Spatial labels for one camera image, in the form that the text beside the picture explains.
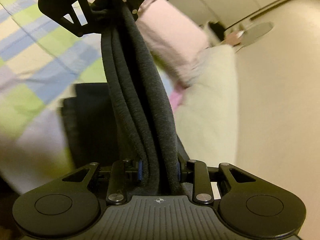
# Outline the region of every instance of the bed sheet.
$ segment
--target bed sheet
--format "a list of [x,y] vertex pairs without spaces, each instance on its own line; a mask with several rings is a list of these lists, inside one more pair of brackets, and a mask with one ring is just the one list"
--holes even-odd
[[37,0],[0,0],[0,173],[18,192],[73,169],[58,109],[85,82],[106,82],[99,34],[74,36]]

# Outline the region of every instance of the gray ribbed plate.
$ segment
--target gray ribbed plate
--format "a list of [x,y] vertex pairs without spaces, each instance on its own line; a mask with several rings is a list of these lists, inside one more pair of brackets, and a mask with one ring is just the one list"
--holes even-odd
[[210,207],[197,206],[187,196],[133,196],[110,206],[92,228],[72,240],[245,240],[226,228]]

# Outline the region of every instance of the silver screw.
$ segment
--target silver screw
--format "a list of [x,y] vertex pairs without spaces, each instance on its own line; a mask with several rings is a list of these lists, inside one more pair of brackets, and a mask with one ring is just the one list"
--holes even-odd
[[110,194],[108,196],[108,199],[114,202],[119,202],[121,200],[123,200],[123,195],[122,194],[118,194],[118,193],[114,193],[114,194]]
[[196,199],[199,201],[202,201],[202,202],[206,202],[206,201],[211,200],[212,197],[209,194],[201,193],[196,196]]

